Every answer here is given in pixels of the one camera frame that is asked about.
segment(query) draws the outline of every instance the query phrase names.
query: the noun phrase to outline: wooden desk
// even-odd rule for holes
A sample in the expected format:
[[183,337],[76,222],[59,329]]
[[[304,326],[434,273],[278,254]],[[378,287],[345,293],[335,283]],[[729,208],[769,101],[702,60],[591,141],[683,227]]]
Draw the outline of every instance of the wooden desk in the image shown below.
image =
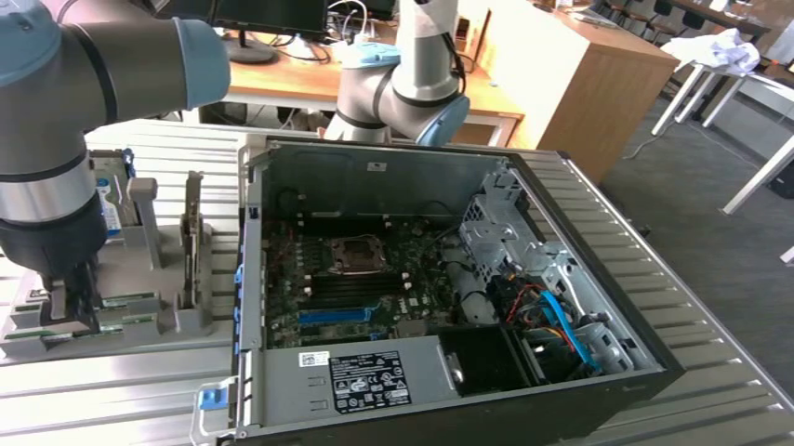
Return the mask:
[[481,65],[525,111],[507,147],[566,151],[598,182],[678,63],[625,29],[493,0]]
[[[260,34],[258,38],[263,42],[272,39],[268,34]],[[284,55],[279,57],[271,65],[232,63],[232,84],[224,100],[334,111],[342,76],[335,55],[325,65]],[[467,75],[467,96],[471,100],[467,125],[453,141],[503,147],[523,117],[521,108],[503,90],[493,86],[489,75],[479,68]]]
[[758,42],[761,36],[769,33],[769,31],[772,31],[772,29],[768,28],[764,24],[753,23],[748,20],[736,19],[728,16],[724,12],[714,11],[711,8],[709,8],[709,5],[697,4],[695,2],[693,2],[693,0],[667,0],[667,2],[678,9],[683,9],[685,11],[699,15],[711,23],[716,23],[717,25],[724,26],[725,28],[736,28],[737,30],[740,30],[742,34],[752,35],[752,43]]

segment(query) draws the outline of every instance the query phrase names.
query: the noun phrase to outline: aluminum profile table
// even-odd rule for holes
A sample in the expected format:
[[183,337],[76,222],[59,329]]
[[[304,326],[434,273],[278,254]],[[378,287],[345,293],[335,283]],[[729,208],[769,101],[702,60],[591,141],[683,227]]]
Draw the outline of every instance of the aluminum profile table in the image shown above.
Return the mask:
[[[130,147],[138,175],[158,178],[160,224],[175,223],[182,212],[186,172],[204,172],[203,214],[215,229],[216,331],[179,343],[0,366],[0,443],[190,444],[195,390],[230,374],[244,133],[259,131],[138,121],[88,135],[92,149]],[[523,157],[689,370],[653,401],[566,444],[794,445],[790,399],[603,195],[557,153],[533,151]],[[8,312],[20,274],[0,259],[0,302],[7,302],[0,313]],[[210,428],[224,427],[226,411],[212,412],[208,421]]]

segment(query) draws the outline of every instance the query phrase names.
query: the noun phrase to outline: monitor stand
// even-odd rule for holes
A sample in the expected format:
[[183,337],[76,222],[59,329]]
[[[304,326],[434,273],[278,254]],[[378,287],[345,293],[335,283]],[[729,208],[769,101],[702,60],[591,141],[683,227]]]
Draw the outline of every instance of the monitor stand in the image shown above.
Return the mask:
[[259,64],[275,61],[275,48],[256,39],[246,40],[246,32],[239,32],[238,40],[226,40],[228,59],[236,63]]

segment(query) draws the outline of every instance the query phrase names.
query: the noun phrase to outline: gray robot arm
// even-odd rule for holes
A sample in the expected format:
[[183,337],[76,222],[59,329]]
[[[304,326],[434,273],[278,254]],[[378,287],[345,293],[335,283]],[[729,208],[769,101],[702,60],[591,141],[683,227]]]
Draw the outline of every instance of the gray robot arm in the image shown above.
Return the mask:
[[326,139],[382,142],[391,127],[419,145],[441,146],[463,124],[469,99],[450,69],[458,1],[401,0],[399,11],[397,46],[349,48]]
[[126,0],[46,5],[0,1],[0,246],[68,295],[66,313],[92,313],[107,229],[83,134],[220,100],[230,66],[203,22]]

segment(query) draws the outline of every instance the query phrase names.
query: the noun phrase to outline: motherboard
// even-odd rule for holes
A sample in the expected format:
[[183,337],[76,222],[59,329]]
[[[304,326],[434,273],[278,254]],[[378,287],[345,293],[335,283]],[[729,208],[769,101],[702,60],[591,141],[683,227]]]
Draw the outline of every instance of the motherboard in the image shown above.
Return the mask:
[[271,221],[268,348],[422,336],[453,325],[445,231],[418,217]]

